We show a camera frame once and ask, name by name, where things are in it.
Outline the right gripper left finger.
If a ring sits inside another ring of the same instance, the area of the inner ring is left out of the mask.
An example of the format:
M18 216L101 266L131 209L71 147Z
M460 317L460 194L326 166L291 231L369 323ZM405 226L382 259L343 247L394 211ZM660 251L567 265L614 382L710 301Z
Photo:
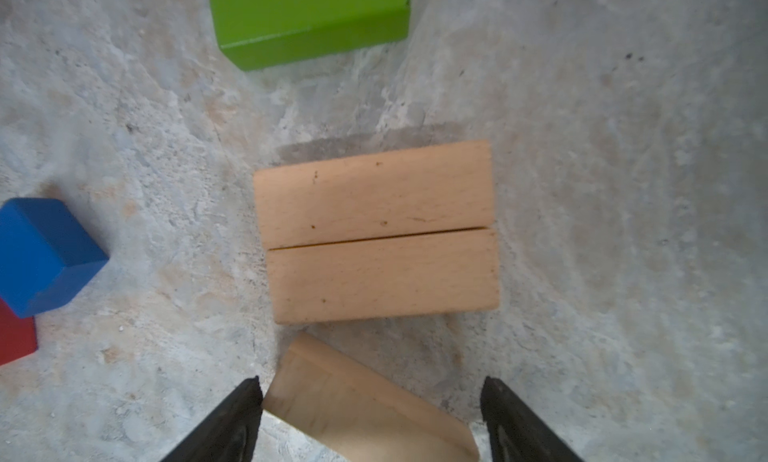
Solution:
M263 415L259 377L243 380L162 462L250 462Z

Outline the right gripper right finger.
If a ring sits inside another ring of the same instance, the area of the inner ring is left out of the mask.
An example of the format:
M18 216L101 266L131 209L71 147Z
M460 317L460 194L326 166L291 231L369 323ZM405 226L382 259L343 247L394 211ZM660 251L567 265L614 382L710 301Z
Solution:
M485 378L480 408L493 461L583 462L501 379Z

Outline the natural wood block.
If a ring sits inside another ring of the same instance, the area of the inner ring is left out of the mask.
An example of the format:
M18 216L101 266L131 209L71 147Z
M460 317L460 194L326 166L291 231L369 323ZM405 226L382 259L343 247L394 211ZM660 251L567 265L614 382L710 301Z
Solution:
M488 226L494 222L485 140L258 170L266 249Z
M270 251L274 320L309 324L492 310L499 250L490 228Z
M468 426L333 349L299 334L264 409L350 461L476 461Z

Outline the green wood block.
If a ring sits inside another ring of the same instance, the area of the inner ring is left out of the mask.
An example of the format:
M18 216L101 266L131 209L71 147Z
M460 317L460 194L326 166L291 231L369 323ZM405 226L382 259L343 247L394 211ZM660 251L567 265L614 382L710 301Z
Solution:
M220 50L240 70L350 52L408 36L410 0L210 0Z

